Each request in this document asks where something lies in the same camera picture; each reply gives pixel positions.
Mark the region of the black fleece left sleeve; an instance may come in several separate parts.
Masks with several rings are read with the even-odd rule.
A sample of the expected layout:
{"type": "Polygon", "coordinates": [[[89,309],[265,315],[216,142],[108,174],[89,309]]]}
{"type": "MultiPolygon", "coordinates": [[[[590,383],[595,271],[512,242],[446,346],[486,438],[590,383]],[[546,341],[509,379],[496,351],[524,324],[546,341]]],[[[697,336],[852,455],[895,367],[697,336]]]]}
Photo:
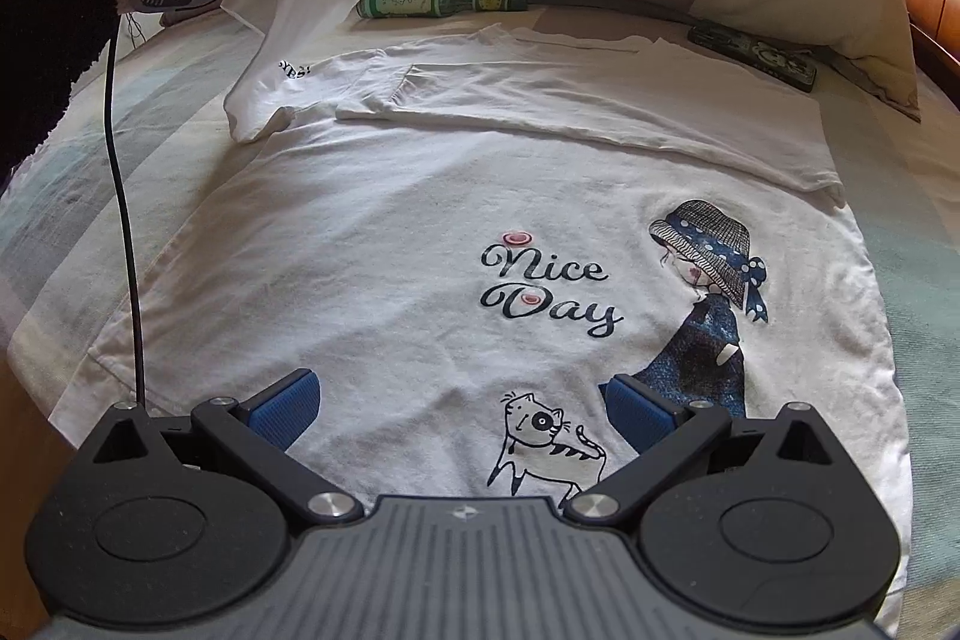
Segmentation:
{"type": "Polygon", "coordinates": [[[60,122],[116,19],[116,0],[2,0],[3,177],[60,122]]]}

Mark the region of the green glass bottle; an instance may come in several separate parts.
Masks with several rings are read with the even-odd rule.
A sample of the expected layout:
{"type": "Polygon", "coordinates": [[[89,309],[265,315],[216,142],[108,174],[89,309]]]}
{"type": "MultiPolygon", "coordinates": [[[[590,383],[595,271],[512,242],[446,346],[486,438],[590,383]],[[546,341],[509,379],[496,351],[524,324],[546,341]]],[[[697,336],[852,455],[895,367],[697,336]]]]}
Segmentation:
{"type": "Polygon", "coordinates": [[[356,13],[364,19],[449,18],[459,13],[526,11],[526,0],[358,0],[356,13]]]}

